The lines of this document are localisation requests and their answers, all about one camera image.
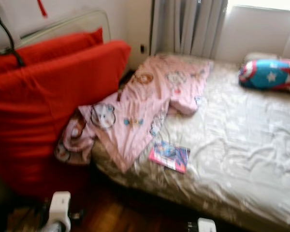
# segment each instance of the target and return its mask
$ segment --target headboard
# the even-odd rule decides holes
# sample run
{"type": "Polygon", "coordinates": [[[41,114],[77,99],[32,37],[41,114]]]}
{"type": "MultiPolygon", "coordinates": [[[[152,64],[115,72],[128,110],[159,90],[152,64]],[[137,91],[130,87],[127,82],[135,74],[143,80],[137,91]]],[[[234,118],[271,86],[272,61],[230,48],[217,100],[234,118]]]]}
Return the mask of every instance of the headboard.
{"type": "Polygon", "coordinates": [[[111,40],[106,12],[97,9],[58,21],[42,30],[22,38],[15,46],[16,48],[19,48],[74,32],[92,32],[100,27],[103,29],[103,40],[105,42],[111,40]]]}

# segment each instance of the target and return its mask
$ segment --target red cushion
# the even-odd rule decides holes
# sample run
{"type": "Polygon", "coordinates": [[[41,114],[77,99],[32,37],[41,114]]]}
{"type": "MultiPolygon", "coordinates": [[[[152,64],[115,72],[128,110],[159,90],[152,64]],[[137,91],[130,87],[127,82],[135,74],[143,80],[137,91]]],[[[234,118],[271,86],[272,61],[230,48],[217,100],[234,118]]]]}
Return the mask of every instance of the red cushion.
{"type": "Polygon", "coordinates": [[[129,53],[110,42],[0,74],[0,176],[9,186],[43,198],[88,180],[86,168],[56,161],[54,145],[77,106],[117,91],[129,53]]]}
{"type": "MultiPolygon", "coordinates": [[[[93,33],[75,33],[61,36],[17,50],[26,66],[59,58],[78,52],[89,47],[102,44],[102,28],[93,33]]],[[[18,69],[16,58],[13,55],[0,56],[0,73],[18,69]]]]}

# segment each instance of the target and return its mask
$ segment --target bed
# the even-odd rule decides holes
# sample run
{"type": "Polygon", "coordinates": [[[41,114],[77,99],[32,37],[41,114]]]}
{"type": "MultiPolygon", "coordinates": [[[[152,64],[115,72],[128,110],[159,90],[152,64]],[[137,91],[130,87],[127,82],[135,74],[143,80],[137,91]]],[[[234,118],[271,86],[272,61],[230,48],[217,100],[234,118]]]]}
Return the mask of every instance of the bed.
{"type": "Polygon", "coordinates": [[[121,185],[252,231],[290,231],[290,94],[242,88],[237,72],[236,64],[215,62],[198,112],[167,116],[125,174],[96,141],[98,169],[121,185]],[[191,149],[185,174],[148,159],[160,140],[191,149]]]}

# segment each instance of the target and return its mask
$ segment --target pink book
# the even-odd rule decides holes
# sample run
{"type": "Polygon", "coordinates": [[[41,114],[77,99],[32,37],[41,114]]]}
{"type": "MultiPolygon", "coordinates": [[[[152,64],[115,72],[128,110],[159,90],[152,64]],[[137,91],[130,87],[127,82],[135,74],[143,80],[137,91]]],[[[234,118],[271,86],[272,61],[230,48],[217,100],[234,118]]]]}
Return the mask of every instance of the pink book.
{"type": "Polygon", "coordinates": [[[181,173],[186,172],[190,149],[161,141],[154,144],[149,159],[181,173]]]}

